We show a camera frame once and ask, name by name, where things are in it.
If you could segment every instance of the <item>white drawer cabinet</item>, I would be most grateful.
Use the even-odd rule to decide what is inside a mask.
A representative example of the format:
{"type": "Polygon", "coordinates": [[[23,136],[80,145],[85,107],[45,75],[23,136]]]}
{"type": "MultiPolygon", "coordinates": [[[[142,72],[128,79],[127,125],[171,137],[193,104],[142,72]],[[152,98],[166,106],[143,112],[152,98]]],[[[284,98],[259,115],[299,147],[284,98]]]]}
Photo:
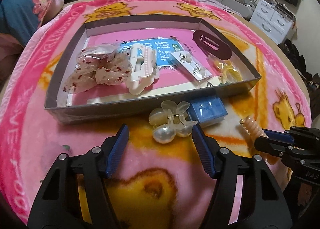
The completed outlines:
{"type": "Polygon", "coordinates": [[[284,42],[287,38],[291,39],[295,32],[293,21],[282,16],[264,0],[259,0],[250,22],[266,33],[276,44],[284,42]]]}

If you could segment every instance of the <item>bed sheet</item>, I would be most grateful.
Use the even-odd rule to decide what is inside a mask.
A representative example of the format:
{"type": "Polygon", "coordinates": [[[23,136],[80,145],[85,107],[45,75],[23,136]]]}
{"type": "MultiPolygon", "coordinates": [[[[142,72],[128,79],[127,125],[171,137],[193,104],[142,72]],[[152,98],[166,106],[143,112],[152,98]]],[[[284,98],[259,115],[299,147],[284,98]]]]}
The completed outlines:
{"type": "MultiPolygon", "coordinates": [[[[256,154],[239,119],[252,114],[260,126],[284,131],[311,125],[308,101],[272,49],[231,14],[194,0],[95,0],[66,7],[41,27],[22,53],[0,108],[0,189],[26,222],[32,202],[57,155],[84,154],[114,135],[122,123],[130,139],[107,190],[118,219],[128,228],[190,228],[201,224],[215,181],[204,172],[192,139],[169,144],[152,139],[148,115],[62,126],[43,109],[54,68],[77,29],[88,21],[131,14],[201,17],[221,31],[257,68],[262,78],[251,92],[223,102],[226,119],[205,129],[235,154],[256,154]]],[[[282,188],[290,171],[278,158],[262,154],[282,188]]],[[[237,219],[241,177],[230,222],[237,219]]]]}

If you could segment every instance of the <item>blue box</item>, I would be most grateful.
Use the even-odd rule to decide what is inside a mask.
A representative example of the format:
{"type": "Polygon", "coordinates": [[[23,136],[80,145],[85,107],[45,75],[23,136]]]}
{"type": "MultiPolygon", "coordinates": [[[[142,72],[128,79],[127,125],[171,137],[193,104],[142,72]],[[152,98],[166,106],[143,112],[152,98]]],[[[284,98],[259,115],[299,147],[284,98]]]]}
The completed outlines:
{"type": "Polygon", "coordinates": [[[189,101],[188,115],[192,121],[197,120],[201,127],[221,122],[228,114],[221,99],[217,96],[201,97],[189,101]]]}

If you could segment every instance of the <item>metal bolt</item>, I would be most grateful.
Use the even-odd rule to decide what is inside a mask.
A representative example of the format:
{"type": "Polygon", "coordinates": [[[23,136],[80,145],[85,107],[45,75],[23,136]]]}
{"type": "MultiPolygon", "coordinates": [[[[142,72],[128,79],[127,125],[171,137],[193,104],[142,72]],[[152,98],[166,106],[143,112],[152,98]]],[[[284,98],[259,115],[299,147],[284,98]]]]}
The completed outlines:
{"type": "Polygon", "coordinates": [[[93,149],[92,149],[92,153],[94,153],[94,154],[97,154],[97,153],[99,153],[101,151],[101,148],[100,147],[94,147],[93,149]]]}
{"type": "Polygon", "coordinates": [[[262,160],[262,157],[261,157],[259,154],[256,154],[256,155],[254,156],[254,159],[255,159],[256,161],[261,161],[261,160],[262,160]]]}
{"type": "Polygon", "coordinates": [[[228,154],[228,153],[229,153],[229,150],[228,150],[227,148],[221,148],[221,149],[220,149],[220,152],[221,152],[222,154],[228,154]]]}
{"type": "Polygon", "coordinates": [[[67,158],[67,154],[62,153],[59,155],[59,160],[65,160],[67,158]]]}

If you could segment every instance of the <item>hair claw clip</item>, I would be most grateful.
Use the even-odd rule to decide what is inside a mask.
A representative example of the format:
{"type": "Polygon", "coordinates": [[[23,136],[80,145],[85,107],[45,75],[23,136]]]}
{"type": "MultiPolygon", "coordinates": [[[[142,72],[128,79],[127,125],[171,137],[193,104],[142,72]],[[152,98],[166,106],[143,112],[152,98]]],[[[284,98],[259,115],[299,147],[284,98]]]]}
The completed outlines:
{"type": "Polygon", "coordinates": [[[155,141],[166,144],[171,142],[176,135],[188,137],[192,126],[198,121],[187,121],[187,109],[190,103],[181,102],[178,105],[173,101],[163,101],[161,108],[154,109],[149,115],[149,123],[155,128],[152,137],[155,141]]]}

